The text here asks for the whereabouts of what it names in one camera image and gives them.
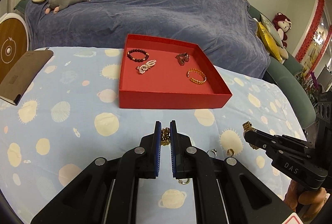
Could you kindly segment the right hand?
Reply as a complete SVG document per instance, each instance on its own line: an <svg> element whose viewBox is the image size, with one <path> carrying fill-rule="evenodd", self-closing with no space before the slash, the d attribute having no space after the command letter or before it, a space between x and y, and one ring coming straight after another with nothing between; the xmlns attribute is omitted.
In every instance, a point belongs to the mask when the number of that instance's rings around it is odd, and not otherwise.
<svg viewBox="0 0 332 224"><path fill-rule="evenodd" d="M296 211L298 204L309 206L302 216L302 220L308 222L317 216L328 200L330 194L328 194L323 187L316 191L305 191L302 194L298 194L298 187L299 184L296 181L290 181L290 185L284 198L284 203L294 212Z"/></svg>

